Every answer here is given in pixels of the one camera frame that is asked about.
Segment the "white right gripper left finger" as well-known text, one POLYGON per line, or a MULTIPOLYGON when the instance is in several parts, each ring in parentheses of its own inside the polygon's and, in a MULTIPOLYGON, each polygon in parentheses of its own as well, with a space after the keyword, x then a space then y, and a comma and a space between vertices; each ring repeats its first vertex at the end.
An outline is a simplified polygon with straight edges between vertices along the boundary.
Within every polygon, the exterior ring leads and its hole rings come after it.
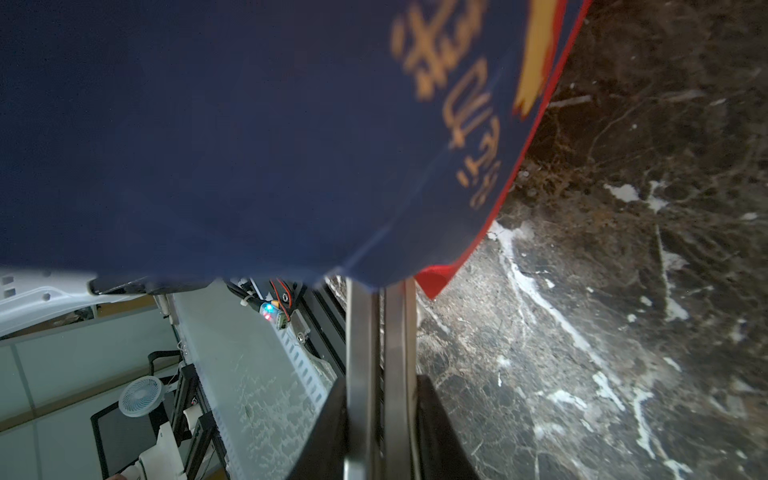
POLYGON ((379 293, 349 279, 346 307, 346 480, 375 479, 380 454, 379 293))

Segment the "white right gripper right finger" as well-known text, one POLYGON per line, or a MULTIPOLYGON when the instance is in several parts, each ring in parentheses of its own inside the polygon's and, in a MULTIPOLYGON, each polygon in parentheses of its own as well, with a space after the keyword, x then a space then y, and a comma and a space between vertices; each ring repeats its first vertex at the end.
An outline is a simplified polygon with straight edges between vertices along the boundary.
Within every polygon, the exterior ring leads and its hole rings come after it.
POLYGON ((384 474, 418 479, 415 281, 388 287, 384 300, 384 474))

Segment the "red paper gift bag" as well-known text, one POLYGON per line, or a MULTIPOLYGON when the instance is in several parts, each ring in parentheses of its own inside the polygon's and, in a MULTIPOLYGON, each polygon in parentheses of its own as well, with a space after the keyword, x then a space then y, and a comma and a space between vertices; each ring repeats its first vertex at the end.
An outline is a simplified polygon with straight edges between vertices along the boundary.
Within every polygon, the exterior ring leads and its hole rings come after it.
POLYGON ((437 296, 586 1, 5 1, 1 262, 437 296))

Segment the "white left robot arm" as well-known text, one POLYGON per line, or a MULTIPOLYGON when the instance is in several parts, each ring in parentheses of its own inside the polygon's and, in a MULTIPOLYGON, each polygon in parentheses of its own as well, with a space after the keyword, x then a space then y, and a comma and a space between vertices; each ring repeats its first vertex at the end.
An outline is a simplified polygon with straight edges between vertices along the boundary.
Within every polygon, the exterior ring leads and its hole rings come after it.
POLYGON ((1 334, 105 303, 203 289, 208 280, 1 268, 1 334))

